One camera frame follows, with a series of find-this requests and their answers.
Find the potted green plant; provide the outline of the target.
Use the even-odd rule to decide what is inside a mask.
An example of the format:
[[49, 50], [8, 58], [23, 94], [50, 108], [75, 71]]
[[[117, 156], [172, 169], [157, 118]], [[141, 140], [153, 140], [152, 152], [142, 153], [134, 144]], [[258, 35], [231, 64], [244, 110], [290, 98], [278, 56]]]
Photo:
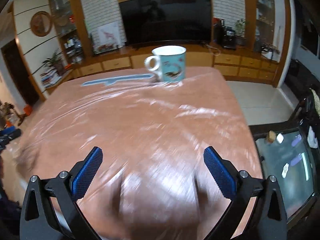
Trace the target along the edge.
[[63, 61], [61, 58], [61, 53], [58, 50], [54, 51], [51, 57], [46, 58], [42, 65], [49, 68], [55, 68], [59, 76], [63, 76], [66, 70], [63, 66]]

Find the black coffee machine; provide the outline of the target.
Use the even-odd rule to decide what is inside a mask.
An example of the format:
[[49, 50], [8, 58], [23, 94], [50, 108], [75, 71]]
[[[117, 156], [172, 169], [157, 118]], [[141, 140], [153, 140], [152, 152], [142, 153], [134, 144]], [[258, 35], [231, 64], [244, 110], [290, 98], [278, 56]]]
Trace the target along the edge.
[[213, 18], [214, 41], [225, 49], [236, 50], [235, 30], [225, 25], [225, 20]]

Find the black television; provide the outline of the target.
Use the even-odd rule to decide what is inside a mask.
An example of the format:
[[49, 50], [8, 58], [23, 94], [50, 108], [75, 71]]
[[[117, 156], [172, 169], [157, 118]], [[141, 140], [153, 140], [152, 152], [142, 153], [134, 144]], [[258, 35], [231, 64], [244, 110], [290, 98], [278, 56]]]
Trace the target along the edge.
[[119, 6], [129, 45], [211, 41], [211, 0], [128, 0]]

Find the glass side table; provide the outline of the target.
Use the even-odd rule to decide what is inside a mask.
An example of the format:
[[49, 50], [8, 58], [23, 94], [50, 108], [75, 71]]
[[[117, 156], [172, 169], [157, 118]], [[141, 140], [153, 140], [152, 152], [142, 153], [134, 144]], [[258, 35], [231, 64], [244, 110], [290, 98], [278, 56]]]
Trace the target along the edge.
[[319, 148], [311, 148], [304, 120], [249, 127], [264, 178], [275, 176], [284, 201], [287, 226], [307, 215], [319, 198]]

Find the round wall plaque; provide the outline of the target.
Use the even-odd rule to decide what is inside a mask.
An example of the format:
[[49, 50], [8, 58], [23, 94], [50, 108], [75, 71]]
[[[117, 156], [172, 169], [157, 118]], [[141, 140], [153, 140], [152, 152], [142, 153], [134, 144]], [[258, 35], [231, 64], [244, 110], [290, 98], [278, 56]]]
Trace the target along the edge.
[[39, 11], [33, 15], [30, 21], [30, 28], [38, 37], [47, 36], [53, 26], [52, 18], [46, 11]]

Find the teal floral mug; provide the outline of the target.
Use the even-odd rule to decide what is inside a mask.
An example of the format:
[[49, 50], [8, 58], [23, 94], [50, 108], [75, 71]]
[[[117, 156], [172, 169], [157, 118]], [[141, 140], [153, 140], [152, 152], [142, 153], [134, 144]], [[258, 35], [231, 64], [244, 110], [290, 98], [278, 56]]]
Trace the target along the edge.
[[173, 45], [155, 48], [144, 66], [161, 82], [180, 82], [185, 78], [186, 51], [182, 46]]

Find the wooden drawer cabinet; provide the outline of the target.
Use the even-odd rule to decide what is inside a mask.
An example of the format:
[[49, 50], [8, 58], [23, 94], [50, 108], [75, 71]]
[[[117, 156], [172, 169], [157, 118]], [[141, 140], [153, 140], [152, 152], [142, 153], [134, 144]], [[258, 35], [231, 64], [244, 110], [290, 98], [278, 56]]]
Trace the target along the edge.
[[54, 85], [52, 93], [60, 84], [82, 76], [122, 69], [161, 72], [165, 79], [176, 80], [186, 74], [187, 67], [210, 67], [217, 69], [226, 80], [265, 83], [277, 86], [283, 65], [247, 49], [227, 50], [217, 45], [184, 45], [186, 51], [176, 56], [163, 56], [154, 47], [125, 47], [100, 56], [90, 57], [73, 64], [68, 72]]

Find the stack of books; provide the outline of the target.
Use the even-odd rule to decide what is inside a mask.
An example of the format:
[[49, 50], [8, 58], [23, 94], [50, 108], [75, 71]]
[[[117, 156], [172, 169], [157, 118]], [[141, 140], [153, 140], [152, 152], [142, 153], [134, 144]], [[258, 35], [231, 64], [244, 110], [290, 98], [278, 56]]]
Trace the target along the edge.
[[57, 73], [57, 70], [55, 68], [52, 68], [47, 72], [42, 73], [40, 77], [42, 85], [45, 88], [52, 87], [62, 79], [62, 77]]

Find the giraffe picture frame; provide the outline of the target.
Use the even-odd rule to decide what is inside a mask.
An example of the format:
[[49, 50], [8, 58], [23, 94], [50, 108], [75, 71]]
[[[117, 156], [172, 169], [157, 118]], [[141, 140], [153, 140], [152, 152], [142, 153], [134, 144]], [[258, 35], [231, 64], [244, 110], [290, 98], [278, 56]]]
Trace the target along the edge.
[[93, 51], [102, 54], [107, 51], [117, 50], [123, 46], [119, 24], [117, 21], [101, 25], [97, 28], [97, 41], [94, 41]]

